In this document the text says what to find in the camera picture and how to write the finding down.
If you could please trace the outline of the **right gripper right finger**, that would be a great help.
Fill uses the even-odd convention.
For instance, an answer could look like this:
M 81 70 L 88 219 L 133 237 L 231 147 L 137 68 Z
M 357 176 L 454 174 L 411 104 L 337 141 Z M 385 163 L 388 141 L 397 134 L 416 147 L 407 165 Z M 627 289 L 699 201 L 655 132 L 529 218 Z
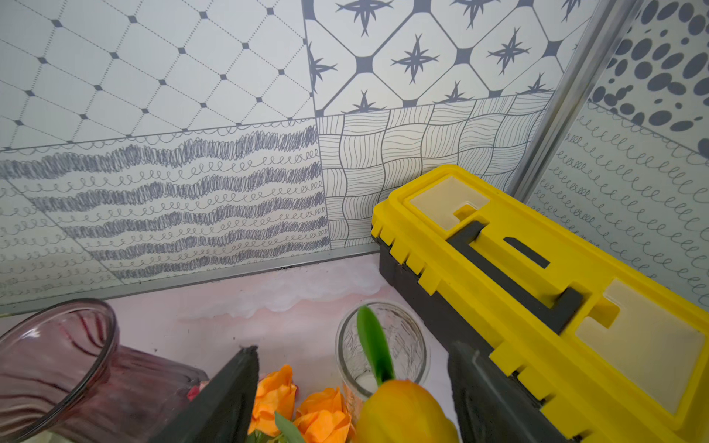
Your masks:
M 452 344 L 448 373 L 462 441 L 568 440 L 488 356 L 468 344 Z

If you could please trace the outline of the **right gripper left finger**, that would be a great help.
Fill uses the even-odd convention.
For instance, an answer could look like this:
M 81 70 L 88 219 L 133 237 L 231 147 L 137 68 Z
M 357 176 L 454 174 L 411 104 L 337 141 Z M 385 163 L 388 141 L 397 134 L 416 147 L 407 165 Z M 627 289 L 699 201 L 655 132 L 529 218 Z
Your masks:
M 245 442 L 258 386 L 258 348 L 241 349 L 152 442 Z

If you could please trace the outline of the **orange rose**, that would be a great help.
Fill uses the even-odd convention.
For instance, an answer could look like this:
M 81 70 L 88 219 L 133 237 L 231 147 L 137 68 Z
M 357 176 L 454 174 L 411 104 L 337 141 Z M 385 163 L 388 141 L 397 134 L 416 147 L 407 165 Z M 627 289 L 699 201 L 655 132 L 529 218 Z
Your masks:
M 279 413 L 288 420 L 292 419 L 297 391 L 290 365 L 284 365 L 279 371 L 260 380 L 251 414 L 249 435 L 257 431 L 269 437 L 280 435 L 281 431 L 275 421 L 276 414 Z
M 339 388 L 311 394 L 297 408 L 293 424 L 306 442 L 345 443 L 354 435 L 352 416 Z

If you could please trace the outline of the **yellow tulip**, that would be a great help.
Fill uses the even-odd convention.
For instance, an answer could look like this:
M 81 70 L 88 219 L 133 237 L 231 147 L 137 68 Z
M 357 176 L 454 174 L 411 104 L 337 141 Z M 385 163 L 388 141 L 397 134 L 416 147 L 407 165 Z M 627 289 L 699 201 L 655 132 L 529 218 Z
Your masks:
M 356 422 L 356 442 L 457 442 L 456 426 L 422 386 L 395 376 L 384 330 L 374 311 L 357 312 L 357 332 L 378 389 Z

